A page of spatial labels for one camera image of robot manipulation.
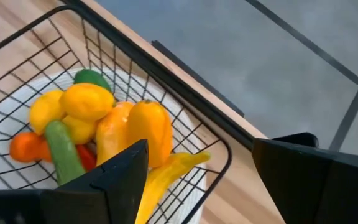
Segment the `yellow banana pepper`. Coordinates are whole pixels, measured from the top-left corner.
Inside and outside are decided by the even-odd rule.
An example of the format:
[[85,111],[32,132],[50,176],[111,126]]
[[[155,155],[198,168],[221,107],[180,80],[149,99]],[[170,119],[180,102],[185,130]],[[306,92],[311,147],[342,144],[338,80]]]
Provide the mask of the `yellow banana pepper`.
[[195,165],[206,162],[210,158],[210,153],[205,151],[194,155],[179,152],[170,155],[163,166],[151,170],[147,174],[135,224],[145,224],[168,187]]

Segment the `bell pepper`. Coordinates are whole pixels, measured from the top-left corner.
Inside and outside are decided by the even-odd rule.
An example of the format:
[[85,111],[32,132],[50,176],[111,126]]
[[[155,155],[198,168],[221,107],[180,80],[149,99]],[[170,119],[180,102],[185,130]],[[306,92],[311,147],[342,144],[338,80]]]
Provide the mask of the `bell pepper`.
[[93,170],[96,167],[96,155],[85,145],[76,145],[75,147],[85,171]]
[[128,116],[128,144],[146,139],[149,167],[162,166],[172,150],[172,127],[168,111],[158,102],[138,102]]
[[128,101],[118,102],[98,123],[96,129],[97,166],[130,146],[126,139],[126,128],[128,114],[133,106],[134,104]]

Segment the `gray floor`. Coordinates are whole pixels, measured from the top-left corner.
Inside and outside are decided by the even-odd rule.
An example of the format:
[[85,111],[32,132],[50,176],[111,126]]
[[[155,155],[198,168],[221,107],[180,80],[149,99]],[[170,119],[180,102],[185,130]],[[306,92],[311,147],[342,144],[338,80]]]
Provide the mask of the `gray floor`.
[[[98,0],[159,40],[267,136],[309,131],[328,148],[358,90],[245,0]],[[260,0],[358,76],[358,1]],[[358,154],[358,114],[342,151]]]

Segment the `orange tomato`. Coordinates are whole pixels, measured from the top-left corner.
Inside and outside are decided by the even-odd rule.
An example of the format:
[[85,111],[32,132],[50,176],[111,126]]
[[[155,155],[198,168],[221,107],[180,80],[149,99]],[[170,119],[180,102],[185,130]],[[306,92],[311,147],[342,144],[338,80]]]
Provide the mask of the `orange tomato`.
[[48,141],[46,139],[42,139],[40,144],[36,146],[37,149],[35,149],[36,153],[36,159],[43,159],[47,162],[52,162],[52,155],[49,151],[49,145]]
[[11,157],[19,162],[32,162],[36,158],[34,150],[42,138],[35,133],[20,133],[13,137],[9,146]]

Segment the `red pepper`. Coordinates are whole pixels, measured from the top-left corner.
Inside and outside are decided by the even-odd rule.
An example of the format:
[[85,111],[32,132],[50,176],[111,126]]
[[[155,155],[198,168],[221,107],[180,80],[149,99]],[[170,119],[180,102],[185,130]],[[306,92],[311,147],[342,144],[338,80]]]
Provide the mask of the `red pepper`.
[[76,145],[75,147],[84,169],[87,172],[93,170],[96,167],[96,155],[85,145]]

